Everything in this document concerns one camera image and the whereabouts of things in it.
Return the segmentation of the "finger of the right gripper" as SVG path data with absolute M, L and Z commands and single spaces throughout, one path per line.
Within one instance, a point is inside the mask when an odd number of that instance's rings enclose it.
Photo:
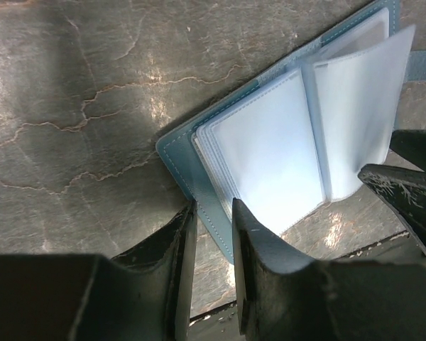
M 360 181 L 398 217 L 426 256 L 426 130 L 396 130 L 390 150 L 417 166 L 365 165 Z

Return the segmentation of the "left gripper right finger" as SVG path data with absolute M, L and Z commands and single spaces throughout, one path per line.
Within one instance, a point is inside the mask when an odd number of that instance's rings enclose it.
M 426 260 L 312 258 L 233 201 L 239 332 L 247 340 L 426 340 Z

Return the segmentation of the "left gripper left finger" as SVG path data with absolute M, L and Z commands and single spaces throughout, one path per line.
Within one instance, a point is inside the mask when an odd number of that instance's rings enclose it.
M 114 258 L 0 254 L 0 340 L 186 340 L 197 206 Z

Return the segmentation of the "blue leather card holder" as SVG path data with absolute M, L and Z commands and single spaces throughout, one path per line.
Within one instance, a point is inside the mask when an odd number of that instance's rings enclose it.
M 406 82 L 426 82 L 398 1 L 372 1 L 162 136 L 156 150 L 227 260 L 232 202 L 282 234 L 381 164 Z

